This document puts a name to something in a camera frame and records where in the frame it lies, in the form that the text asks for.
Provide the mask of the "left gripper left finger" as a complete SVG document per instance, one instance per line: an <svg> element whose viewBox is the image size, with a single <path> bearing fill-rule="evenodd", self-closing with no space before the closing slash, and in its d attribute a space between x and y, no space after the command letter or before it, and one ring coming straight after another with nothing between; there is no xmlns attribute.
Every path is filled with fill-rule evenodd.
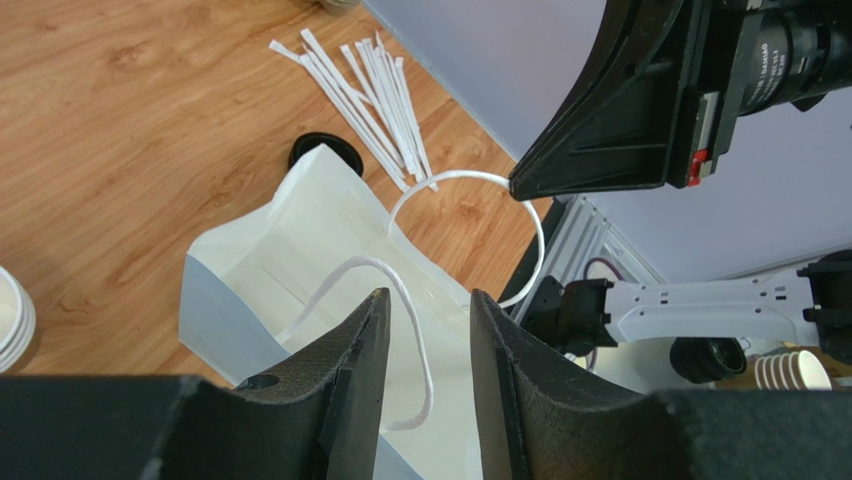
<svg viewBox="0 0 852 480"><path fill-rule="evenodd" d="M390 341L374 290L233 389L192 375L1 381L5 479L369 479Z"/></svg>

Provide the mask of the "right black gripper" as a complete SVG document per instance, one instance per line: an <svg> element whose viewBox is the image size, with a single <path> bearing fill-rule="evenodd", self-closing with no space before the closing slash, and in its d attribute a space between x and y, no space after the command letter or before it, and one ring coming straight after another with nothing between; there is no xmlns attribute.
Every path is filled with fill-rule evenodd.
<svg viewBox="0 0 852 480"><path fill-rule="evenodd" d="M696 1L607 2L574 86L509 175L512 197L696 186L738 118L806 112L850 87L850 2L707 5L695 38Z"/></svg>

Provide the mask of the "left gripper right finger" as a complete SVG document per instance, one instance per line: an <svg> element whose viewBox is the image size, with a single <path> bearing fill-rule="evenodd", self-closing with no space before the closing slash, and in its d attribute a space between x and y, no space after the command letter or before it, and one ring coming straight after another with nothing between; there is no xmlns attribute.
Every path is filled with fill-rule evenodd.
<svg viewBox="0 0 852 480"><path fill-rule="evenodd" d="M639 394L567 360L472 293L471 364L487 479L847 479L851 395Z"/></svg>

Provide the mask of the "white paper bag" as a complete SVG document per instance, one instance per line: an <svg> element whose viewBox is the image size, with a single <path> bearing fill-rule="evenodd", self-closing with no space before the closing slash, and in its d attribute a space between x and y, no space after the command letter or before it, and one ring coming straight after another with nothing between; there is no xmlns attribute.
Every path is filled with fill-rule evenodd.
<svg viewBox="0 0 852 480"><path fill-rule="evenodd" d="M391 224L332 149L302 156L266 205L200 235L184 264L180 341L237 384L325 334L377 288L374 266L325 279L354 257L387 264L391 339L375 477L483 475L470 348L470 293Z"/></svg>

